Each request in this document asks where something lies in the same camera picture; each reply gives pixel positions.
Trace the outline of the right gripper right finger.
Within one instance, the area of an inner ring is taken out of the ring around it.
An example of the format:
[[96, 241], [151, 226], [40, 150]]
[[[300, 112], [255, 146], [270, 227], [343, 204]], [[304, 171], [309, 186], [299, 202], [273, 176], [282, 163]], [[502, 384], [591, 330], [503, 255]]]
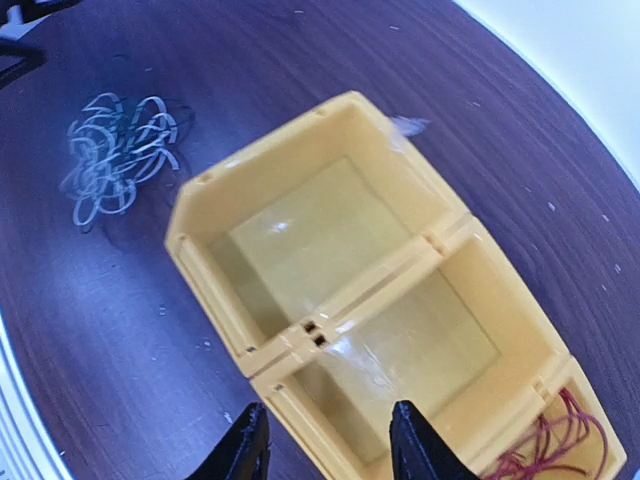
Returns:
[[478, 480], [411, 401], [395, 403], [389, 434], [394, 479]]

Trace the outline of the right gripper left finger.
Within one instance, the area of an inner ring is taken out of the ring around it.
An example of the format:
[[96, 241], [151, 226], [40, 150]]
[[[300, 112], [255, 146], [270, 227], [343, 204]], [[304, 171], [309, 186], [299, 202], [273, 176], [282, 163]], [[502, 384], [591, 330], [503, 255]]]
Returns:
[[266, 407], [250, 403], [188, 480], [257, 480], [268, 477], [270, 425]]

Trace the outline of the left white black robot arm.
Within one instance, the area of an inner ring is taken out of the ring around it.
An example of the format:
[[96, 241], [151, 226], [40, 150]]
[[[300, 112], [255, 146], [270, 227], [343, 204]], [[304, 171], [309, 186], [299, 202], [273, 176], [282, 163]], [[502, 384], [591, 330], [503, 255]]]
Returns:
[[[10, 23], [9, 11], [16, 7], [22, 23], [33, 23], [57, 12], [72, 8], [81, 0], [54, 1], [2, 1], [1, 26]], [[15, 63], [1, 70], [1, 88], [4, 89], [24, 75], [42, 67], [47, 62], [47, 53], [43, 48], [23, 43], [18, 39], [1, 37], [1, 57], [15, 59]]]

